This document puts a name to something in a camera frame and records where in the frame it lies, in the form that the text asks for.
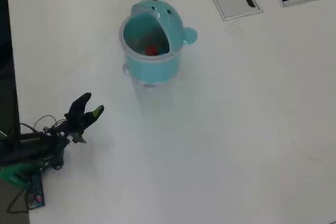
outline finger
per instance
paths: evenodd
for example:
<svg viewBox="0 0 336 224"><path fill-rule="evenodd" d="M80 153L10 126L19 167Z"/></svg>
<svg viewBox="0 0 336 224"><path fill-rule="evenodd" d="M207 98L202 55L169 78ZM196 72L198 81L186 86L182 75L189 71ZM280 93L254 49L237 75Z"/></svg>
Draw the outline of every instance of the finger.
<svg viewBox="0 0 336 224"><path fill-rule="evenodd" d="M91 93L85 93L80 98L78 98L76 101L74 101L70 107L69 114L70 113L78 113L81 112L84 114L85 106L88 103L88 101L91 98Z"/></svg>
<svg viewBox="0 0 336 224"><path fill-rule="evenodd" d="M94 111L85 113L83 116L83 130L92 125L100 117L103 111L104 106L100 105Z"/></svg>

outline robotic hand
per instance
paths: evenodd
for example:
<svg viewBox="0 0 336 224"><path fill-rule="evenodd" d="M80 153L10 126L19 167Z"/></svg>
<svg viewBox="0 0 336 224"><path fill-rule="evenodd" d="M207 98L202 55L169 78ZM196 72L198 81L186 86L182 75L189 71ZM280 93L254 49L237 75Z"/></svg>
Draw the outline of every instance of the robotic hand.
<svg viewBox="0 0 336 224"><path fill-rule="evenodd" d="M64 116L67 119L58 127L58 132L64 132L65 137L72 136L74 143L86 143L83 132L92 125L104 111L104 106L98 106L94 111L85 113L85 106L91 98L91 93L85 93L72 103L70 110Z"/></svg>

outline table surface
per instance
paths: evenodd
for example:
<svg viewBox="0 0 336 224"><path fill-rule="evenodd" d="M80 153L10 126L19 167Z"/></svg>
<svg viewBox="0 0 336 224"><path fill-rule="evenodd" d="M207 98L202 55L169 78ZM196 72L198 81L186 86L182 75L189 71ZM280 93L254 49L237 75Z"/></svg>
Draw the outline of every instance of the table surface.
<svg viewBox="0 0 336 224"><path fill-rule="evenodd" d="M85 92L106 107L46 176L31 223L334 221L334 0L257 0L263 13L227 22L212 0L166 0L198 41L154 92L122 71L138 1L9 0L21 121L61 119Z"/></svg>

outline dark floor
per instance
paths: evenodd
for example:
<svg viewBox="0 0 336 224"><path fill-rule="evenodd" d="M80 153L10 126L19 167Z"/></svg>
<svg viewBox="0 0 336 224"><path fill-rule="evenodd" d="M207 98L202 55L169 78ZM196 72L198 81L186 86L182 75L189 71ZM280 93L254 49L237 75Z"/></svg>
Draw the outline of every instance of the dark floor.
<svg viewBox="0 0 336 224"><path fill-rule="evenodd" d="M9 134L18 130L18 109L7 0L0 0L0 28L0 131ZM18 191L0 179L0 224L29 224L28 214L6 213ZM13 210L22 210L24 207L21 198Z"/></svg>

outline teal cup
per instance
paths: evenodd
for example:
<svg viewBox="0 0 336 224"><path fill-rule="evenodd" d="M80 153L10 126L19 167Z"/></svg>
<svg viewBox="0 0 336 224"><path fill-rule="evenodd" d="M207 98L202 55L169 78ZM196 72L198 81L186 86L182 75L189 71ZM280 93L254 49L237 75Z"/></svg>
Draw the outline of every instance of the teal cup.
<svg viewBox="0 0 336 224"><path fill-rule="evenodd" d="M183 45L196 40L197 32L183 26L171 5L160 0L141 1L120 28L124 70L142 84L164 84L179 71Z"/></svg>

